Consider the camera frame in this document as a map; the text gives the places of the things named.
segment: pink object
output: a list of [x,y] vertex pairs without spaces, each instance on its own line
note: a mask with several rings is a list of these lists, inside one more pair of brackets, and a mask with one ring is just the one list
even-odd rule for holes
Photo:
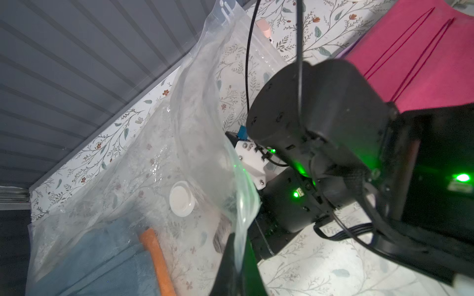
[[474,102],[474,18],[443,0],[399,0],[346,59],[401,112]]
[[263,32],[265,37],[267,38],[272,37],[272,30],[270,29],[270,25],[267,23],[267,21],[264,18],[259,19],[258,21],[255,22],[255,24]]

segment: leaf pattern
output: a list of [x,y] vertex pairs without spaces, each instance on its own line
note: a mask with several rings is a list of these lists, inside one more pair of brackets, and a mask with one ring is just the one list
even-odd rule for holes
[[321,29],[318,26],[315,26],[314,27],[314,36],[316,38],[319,38],[319,37],[321,37],[321,34],[322,34]]
[[331,56],[331,53],[329,52],[329,50],[327,50],[324,47],[318,48],[318,51],[319,51],[320,54],[322,54],[324,56]]
[[347,269],[335,269],[332,271],[337,277],[348,278],[350,276],[349,271]]
[[336,16],[334,17],[334,20],[339,20],[341,18],[341,14],[342,14],[342,11],[336,14]]

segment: clear plastic bag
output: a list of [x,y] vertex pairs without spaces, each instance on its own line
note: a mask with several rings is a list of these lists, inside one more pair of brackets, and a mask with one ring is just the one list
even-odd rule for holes
[[[31,225],[27,295],[36,295],[35,284],[61,265],[84,234],[107,228],[119,218],[129,222],[127,235],[154,229],[180,295],[207,295],[212,287],[222,256],[215,246],[222,213],[236,232],[235,261],[237,268],[241,266],[246,230],[260,200],[224,129],[235,130],[246,118],[240,65],[245,64],[249,24],[235,0],[218,1],[199,42],[183,60],[172,94],[160,101],[125,154]],[[236,71],[225,66],[230,59]],[[254,86],[263,86],[286,65],[257,28],[251,61]],[[240,97],[226,112],[220,108],[228,91],[222,85],[231,85]],[[258,87],[252,90],[251,100]],[[222,116],[232,114],[238,120],[226,126]],[[169,206],[170,189],[180,180],[191,184],[198,200],[186,217],[176,216]]]
[[[227,92],[223,89],[224,94],[219,93],[222,79],[226,78],[227,82],[232,83],[234,91],[240,90],[240,94],[245,92],[243,67],[250,22],[238,4],[229,2],[232,1],[225,2],[217,13],[216,3],[213,13],[206,20],[199,42],[184,59],[173,85],[171,109],[183,171],[199,192],[198,196],[216,205],[235,227],[234,250],[239,271],[247,229],[258,213],[260,198],[234,147],[224,135],[222,122],[216,112],[219,98]],[[256,27],[250,51],[251,80],[257,73],[262,79],[270,77],[286,65]],[[222,76],[218,66],[229,63],[235,65],[235,68],[230,68],[233,77],[228,72]],[[241,117],[236,124],[243,124],[246,105],[241,104],[233,112],[236,117]]]

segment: floral wallpaper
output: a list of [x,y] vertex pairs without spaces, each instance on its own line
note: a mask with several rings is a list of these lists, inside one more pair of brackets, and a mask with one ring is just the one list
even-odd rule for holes
[[99,175],[138,135],[161,99],[170,94],[174,71],[125,112],[114,124],[79,151],[43,184],[31,192],[31,219],[36,221],[62,204],[92,178]]
[[[342,49],[366,32],[391,7],[391,0],[306,0],[304,2],[304,57],[310,63],[318,63],[337,55]],[[287,61],[294,59],[295,52],[295,2],[293,0],[262,0],[257,20],[266,19],[270,24],[273,46]],[[253,7],[248,10],[252,15]],[[246,48],[232,40],[226,44],[216,72],[219,89],[219,105],[224,130],[237,131],[246,120],[246,99],[242,89],[245,77],[243,59]],[[249,91],[252,103],[256,94],[270,79],[267,72],[256,71],[260,65],[252,57],[249,60]],[[101,171],[113,166],[113,160],[124,153],[153,114],[160,100],[169,95],[171,74],[113,125],[81,150],[53,176],[32,192],[32,219],[47,216],[53,207],[64,203],[84,184]],[[140,146],[152,150],[151,144]],[[155,168],[160,158],[151,158],[141,164]],[[154,187],[147,185],[149,172],[143,176],[140,187],[126,186],[124,180],[113,183],[113,190],[128,196],[137,194],[158,196]],[[126,182],[137,183],[135,179]],[[173,184],[170,176],[162,182]],[[167,267],[179,296],[208,295],[220,262],[220,247],[216,243],[215,225],[219,218],[211,217],[199,205],[185,218],[173,216],[165,204],[159,207],[156,224]],[[367,221],[363,210],[353,204],[337,212],[347,226]],[[336,224],[323,228],[328,234],[340,229]],[[409,269],[384,260],[352,240],[331,242],[319,238],[312,227],[304,229],[279,254],[258,263],[268,293],[271,296],[425,296],[447,295],[446,287]]]
[[[394,0],[306,0],[303,5],[303,56],[312,63],[337,55],[365,33],[394,4]],[[296,2],[263,0],[257,20],[264,18],[272,29],[274,46],[291,62],[296,51]],[[247,13],[253,13],[254,6]]]

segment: black plastic part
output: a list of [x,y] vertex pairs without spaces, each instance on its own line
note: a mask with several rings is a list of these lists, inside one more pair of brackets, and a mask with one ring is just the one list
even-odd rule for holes
[[248,238],[257,261],[260,261],[278,254],[299,233],[288,232],[262,206],[248,229]]
[[226,132],[226,137],[232,143],[232,146],[236,146],[238,141],[242,141],[241,139],[237,138],[236,133]]
[[234,264],[234,239],[235,233],[231,233],[209,296],[268,296],[248,239],[242,271],[237,272]]
[[290,233],[301,231],[332,211],[321,202],[312,179],[300,175],[293,168],[285,169],[268,182],[260,196],[262,208]]
[[290,64],[265,84],[247,117],[249,137],[276,149],[306,177],[322,177],[335,166],[379,168],[391,109],[357,69],[342,60],[303,63],[304,126],[294,77],[295,64]]
[[[374,251],[446,283],[474,278],[474,181],[453,184],[457,173],[474,176],[474,104],[399,114],[354,66],[331,60],[303,63],[298,118],[295,77],[294,64],[279,71],[247,118],[248,135],[291,166],[261,193],[272,227],[319,228],[356,200],[372,220]],[[306,187],[311,178],[317,190]],[[303,198],[292,199],[296,189]],[[365,198],[372,189],[375,207]]]

